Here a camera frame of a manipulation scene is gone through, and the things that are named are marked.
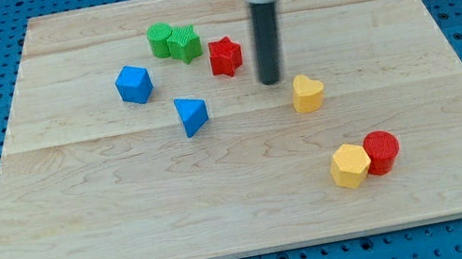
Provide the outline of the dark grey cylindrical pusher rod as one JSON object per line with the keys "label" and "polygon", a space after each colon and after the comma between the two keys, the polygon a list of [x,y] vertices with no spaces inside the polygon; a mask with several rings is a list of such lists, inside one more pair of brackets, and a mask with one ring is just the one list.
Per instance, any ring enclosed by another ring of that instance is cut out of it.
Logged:
{"label": "dark grey cylindrical pusher rod", "polygon": [[255,3],[248,7],[254,33],[258,80],[264,85],[277,84],[282,75],[277,4],[275,2]]}

